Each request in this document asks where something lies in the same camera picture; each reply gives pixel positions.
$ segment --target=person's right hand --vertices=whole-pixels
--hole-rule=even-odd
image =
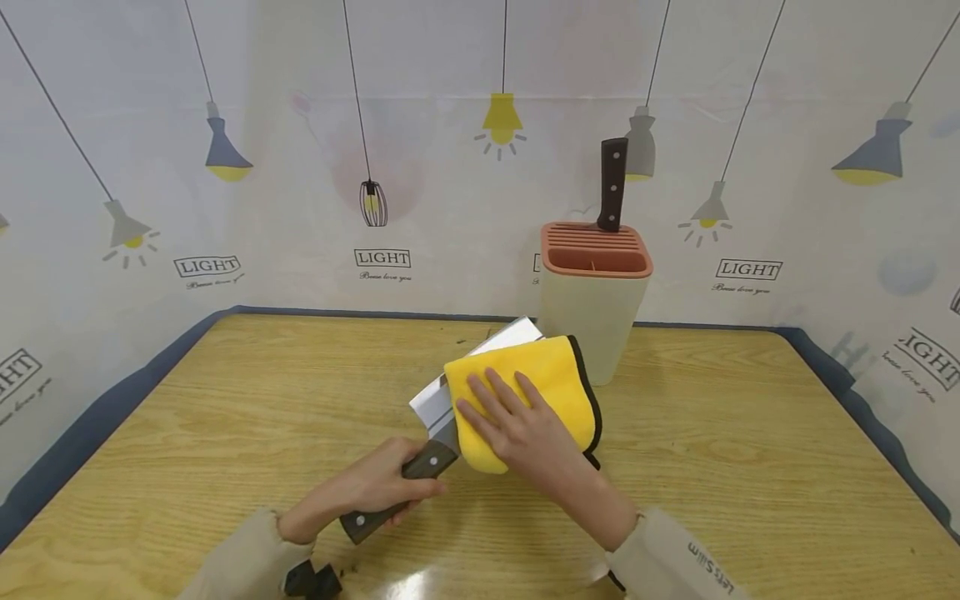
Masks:
[[[526,404],[496,371],[487,369],[485,375],[493,393],[476,374],[470,375],[467,383],[487,416],[462,398],[457,401],[457,408],[497,458],[559,504],[564,490],[593,474],[593,465],[526,375],[516,374],[516,382],[527,397]]]
[[[526,375],[515,373],[527,402],[493,369],[484,375],[493,392],[476,374],[468,384],[486,416],[457,399],[467,422],[507,467],[564,509],[605,550],[620,547],[636,526],[633,501],[593,468]]]

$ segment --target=towel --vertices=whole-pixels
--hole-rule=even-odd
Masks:
[[[464,398],[481,415],[484,417],[488,415],[480,404],[480,399],[467,384],[467,376],[477,373],[484,384],[492,390],[490,383],[483,376],[483,371],[487,367],[500,373],[507,385],[527,406],[530,402],[516,383],[514,373],[519,371],[529,377],[546,403],[566,425],[567,431],[573,436],[580,450],[595,468],[600,468],[600,464],[593,457],[593,450],[600,443],[600,433],[603,429],[600,406],[587,380],[584,357],[576,338],[572,335],[472,354],[444,365],[446,383],[454,403],[453,413],[457,420],[460,449],[471,467],[484,473],[507,472],[507,466],[496,457],[490,446],[464,419],[456,406],[457,398]]]

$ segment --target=hand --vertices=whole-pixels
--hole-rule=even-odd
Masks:
[[[400,468],[411,461],[424,442],[390,438],[373,452],[314,488],[277,521],[280,536],[293,543],[312,543],[331,522],[346,513],[372,513],[401,502],[409,504],[391,517],[398,525],[421,500],[446,492],[436,479],[404,479]]]
[[[493,453],[550,500],[558,504],[597,543],[613,551],[636,526],[636,506],[580,452],[563,422],[533,382],[516,372],[526,396],[521,400],[493,369],[467,382],[487,415],[459,398],[457,408]]]

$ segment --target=wooden table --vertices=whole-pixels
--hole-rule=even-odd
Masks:
[[[259,505],[286,507],[381,439],[498,324],[231,316],[0,555],[0,597],[167,598]],[[958,548],[772,333],[637,328],[597,389],[610,478],[683,522],[754,598],[957,598]],[[315,564],[345,598],[617,598],[585,534],[511,475]]]

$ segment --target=pendant lamp drawing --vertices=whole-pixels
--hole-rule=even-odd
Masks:
[[[940,39],[936,49],[926,62],[924,70],[920,73],[917,82],[913,84],[910,93],[907,94],[903,102],[895,102],[887,109],[886,113],[876,121],[874,136],[860,144],[860,147],[852,154],[833,165],[833,173],[845,183],[850,185],[881,185],[888,181],[899,180],[903,177],[903,162],[900,155],[900,136],[913,125],[912,121],[907,120],[911,105],[910,100],[914,92],[924,80],[926,71],[937,58],[937,54],[943,47],[944,42],[953,31],[953,27],[960,18],[960,12],[953,17],[947,32]]]
[[[206,92],[210,101],[206,103],[206,123],[213,131],[210,139],[210,150],[206,154],[206,168],[224,181],[240,181],[253,168],[253,165],[237,152],[227,137],[227,121],[220,116],[217,103],[213,101],[213,89],[210,87],[210,78],[206,74],[204,53],[200,50],[200,39],[197,37],[197,28],[193,24],[193,13],[190,12],[190,3],[183,0],[186,7],[187,19],[190,21],[190,31],[193,32],[193,41],[197,45],[197,56],[200,58],[200,67],[204,72]]]
[[[636,107],[634,116],[630,117],[630,131],[626,135],[630,148],[630,152],[627,153],[627,181],[644,181],[654,176],[657,145],[654,143],[654,135],[650,129],[656,119],[650,116],[650,94],[654,90],[654,77],[657,75],[657,62],[660,60],[660,47],[663,44],[663,32],[666,31],[668,14],[670,14],[670,0],[666,0],[666,9],[663,11],[663,24],[660,25],[660,40],[657,42],[654,66],[650,71],[647,100],[642,107]]]
[[[124,269],[127,269],[130,266],[130,259],[132,256],[138,258],[142,266],[147,266],[147,261],[143,257],[143,251],[150,250],[152,252],[157,252],[157,249],[153,244],[145,244],[144,238],[155,238],[160,235],[160,232],[154,231],[153,228],[127,216],[127,213],[120,206],[119,201],[113,198],[109,192],[109,189],[107,188],[107,184],[104,183],[103,178],[100,177],[97,169],[93,166],[93,163],[90,162],[90,158],[86,155],[86,152],[84,152],[80,142],[77,141],[77,137],[73,134],[70,126],[67,125],[66,119],[63,118],[63,114],[60,112],[60,109],[57,108],[57,104],[50,95],[50,91],[43,83],[39,73],[36,72],[34,64],[30,61],[30,57],[27,56],[27,52],[24,50],[23,45],[20,44],[20,40],[17,38],[16,33],[13,32],[13,27],[11,27],[10,21],[7,20],[7,16],[3,13],[3,9],[0,9],[0,19],[2,19],[4,25],[7,26],[7,31],[10,32],[10,35],[13,38],[13,43],[16,44],[16,47],[23,56],[24,61],[27,63],[30,71],[34,74],[34,78],[39,84],[40,89],[43,91],[43,95],[46,96],[47,102],[50,103],[50,108],[53,109],[54,113],[57,115],[57,118],[60,120],[60,123],[63,124],[63,128],[66,130],[67,135],[70,136],[70,140],[73,142],[74,147],[77,148],[77,152],[80,153],[80,156],[84,159],[86,166],[90,169],[90,173],[93,174],[94,179],[97,180],[97,183],[99,183],[100,187],[104,190],[104,194],[107,195],[107,201],[104,203],[104,207],[107,209],[109,215],[113,218],[113,229],[111,232],[109,245],[111,250],[106,256],[104,256],[103,260],[111,260],[114,256],[122,254]]]
[[[714,242],[720,241],[717,226],[724,229],[733,229],[733,225],[727,223],[730,217],[727,216],[727,208],[723,204],[723,188],[727,180],[727,169],[730,168],[730,160],[733,158],[733,151],[736,148],[736,140],[740,137],[740,130],[743,128],[743,121],[747,118],[747,109],[750,108],[750,102],[754,99],[756,92],[756,82],[760,79],[760,73],[763,71],[763,63],[767,60],[767,53],[770,52],[770,44],[774,41],[774,34],[777,32],[777,26],[780,24],[780,17],[783,16],[783,7],[786,6],[786,0],[781,0],[780,10],[777,12],[777,19],[774,20],[773,29],[770,30],[770,37],[767,38],[767,45],[763,49],[763,55],[760,57],[760,65],[756,68],[754,83],[750,87],[750,94],[747,96],[747,102],[743,105],[743,112],[740,114],[740,122],[736,126],[736,133],[733,134],[733,143],[730,146],[730,153],[727,154],[727,162],[723,167],[723,174],[720,180],[713,182],[710,189],[710,195],[707,201],[697,208],[693,216],[686,223],[680,223],[678,228],[689,228],[684,241],[693,240],[696,237],[697,248],[700,248],[704,242],[704,237],[709,231],[710,237]]]
[[[489,154],[493,144],[496,144],[496,159],[503,160],[504,148],[509,148],[516,156],[514,141],[527,141],[525,135],[517,133],[523,129],[520,115],[514,108],[514,94],[507,93],[507,15],[510,10],[509,0],[503,0],[503,67],[500,71],[500,93],[490,95],[490,108],[483,120],[482,129],[489,133],[480,133],[473,137],[473,141],[484,142],[483,154]]]
[[[383,187],[373,180],[370,170],[370,154],[367,152],[367,135],[363,129],[363,111],[360,109],[360,89],[357,87],[357,70],[353,63],[353,44],[350,42],[350,21],[347,17],[347,0],[344,3],[344,25],[347,27],[347,49],[350,54],[350,72],[353,74],[353,97],[357,102],[357,118],[360,121],[360,141],[363,143],[363,158],[367,163],[367,180],[360,183],[360,212],[369,228],[387,226],[387,196]]]

